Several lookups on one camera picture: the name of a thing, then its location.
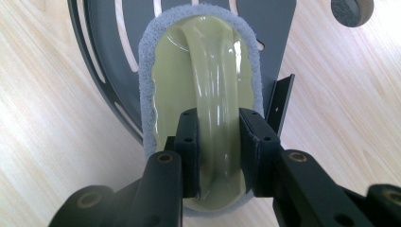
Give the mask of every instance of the scrubbing pad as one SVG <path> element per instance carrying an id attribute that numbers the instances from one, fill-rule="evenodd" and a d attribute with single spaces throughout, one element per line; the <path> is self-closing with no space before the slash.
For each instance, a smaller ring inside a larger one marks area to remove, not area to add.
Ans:
<path id="1" fill-rule="evenodd" d="M 153 135 L 153 127 L 155 122 L 155 112 L 152 107 L 152 97 L 154 93 L 154 84 L 151 78 L 151 68 L 155 62 L 154 50 L 165 31 L 179 20 L 194 16 L 208 14 L 216 16 L 234 27 L 241 35 L 242 39 L 248 47 L 248 59 L 252 66 L 253 71 L 253 94 L 254 105 L 253 109 L 263 114 L 263 98 L 262 98 L 262 83 L 260 76 L 260 63 L 259 53 L 257 50 L 257 41 L 253 31 L 248 24 L 241 18 L 232 14 L 229 10 L 210 5 L 198 6 L 180 6 L 174 9 L 163 12 L 159 17 L 151 21 L 146 29 L 143 38 L 139 44 L 139 81 L 140 81 L 140 94 L 141 94 L 141 112 L 144 133 L 144 148 L 146 156 L 149 157 L 156 151 L 156 140 Z M 235 203 L 232 207 L 238 207 L 239 204 L 244 203 L 249 199 L 243 199 Z M 197 212 L 185 212 L 187 215 L 196 215 Z"/>

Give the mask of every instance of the light wood surface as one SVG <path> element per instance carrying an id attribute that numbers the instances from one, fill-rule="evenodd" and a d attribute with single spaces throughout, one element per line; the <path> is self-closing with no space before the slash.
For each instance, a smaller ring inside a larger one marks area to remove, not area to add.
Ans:
<path id="1" fill-rule="evenodd" d="M 282 133 L 336 183 L 401 185 L 401 2 L 348 28 L 330 1 L 299 1 L 280 77 L 297 75 Z M 142 175 L 141 146 L 95 87 L 66 1 L 0 3 L 0 226 L 46 226 L 75 191 Z M 270 199 L 184 226 L 276 226 Z"/>

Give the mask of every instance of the sponge edge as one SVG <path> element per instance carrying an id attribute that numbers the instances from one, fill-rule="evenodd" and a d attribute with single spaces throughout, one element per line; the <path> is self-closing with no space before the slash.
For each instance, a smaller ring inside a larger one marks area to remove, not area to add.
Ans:
<path id="1" fill-rule="evenodd" d="M 153 19 L 149 24 L 139 43 L 139 90 L 141 101 L 142 129 L 144 135 L 144 150 L 146 158 L 156 151 L 156 139 L 153 135 L 153 127 L 156 119 L 152 106 L 152 97 L 154 93 L 154 84 L 151 78 L 151 69 L 155 62 L 154 50 L 160 38 L 165 31 L 183 18 L 195 15 L 213 15 L 229 23 L 241 35 L 243 41 L 248 47 L 248 59 L 253 71 L 253 109 L 263 115 L 263 96 L 262 80 L 260 74 L 259 51 L 257 49 L 257 40 L 255 34 L 249 25 L 240 17 L 232 14 L 229 10 L 211 5 L 198 6 L 179 6 L 169 9 Z M 184 213 L 187 216 L 218 216 L 230 213 L 238 206 L 248 201 L 252 195 L 244 196 L 241 200 L 233 204 L 228 209 L 214 213 L 201 213 L 185 208 Z"/>

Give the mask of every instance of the blue-gray sponge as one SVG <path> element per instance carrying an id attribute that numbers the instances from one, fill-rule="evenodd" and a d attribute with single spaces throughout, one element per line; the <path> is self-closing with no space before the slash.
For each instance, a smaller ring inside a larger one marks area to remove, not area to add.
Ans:
<path id="1" fill-rule="evenodd" d="M 151 154 L 157 151 L 156 139 L 153 135 L 153 127 L 156 116 L 152 107 L 154 84 L 151 78 L 151 68 L 153 67 L 155 61 L 154 50 L 160 38 L 170 26 L 183 18 L 203 14 L 216 16 L 219 19 L 229 23 L 238 31 L 243 41 L 247 45 L 248 59 L 251 63 L 253 71 L 253 109 L 263 115 L 262 80 L 260 74 L 259 51 L 257 49 L 257 40 L 255 34 L 250 26 L 242 18 L 221 7 L 201 4 L 197 6 L 185 5 L 169 9 L 164 11 L 148 24 L 148 27 L 139 43 L 139 90 L 141 100 L 142 130 L 144 136 L 143 145 L 147 159 Z M 230 208 L 222 212 L 210 214 L 190 211 L 189 209 L 185 209 L 184 212 L 188 216 L 216 216 L 236 209 L 238 206 L 248 201 L 251 197 L 252 195 L 249 193 L 249 195 L 245 196 L 242 200 L 238 201 Z"/>

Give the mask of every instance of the tabletop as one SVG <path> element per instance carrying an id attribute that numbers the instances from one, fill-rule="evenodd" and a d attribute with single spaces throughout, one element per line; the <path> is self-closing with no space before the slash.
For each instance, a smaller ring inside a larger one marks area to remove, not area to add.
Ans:
<path id="1" fill-rule="evenodd" d="M 376 0 L 365 25 L 348 27 L 330 0 L 298 1 L 279 75 L 296 75 L 284 148 L 312 154 L 362 195 L 401 185 L 400 11 L 398 0 Z M 0 53 L 0 226 L 46 226 L 82 187 L 118 190 L 141 177 L 143 148 L 92 81 L 66 1 L 2 1 Z M 183 226 L 277 221 L 271 199 L 252 199 Z"/>

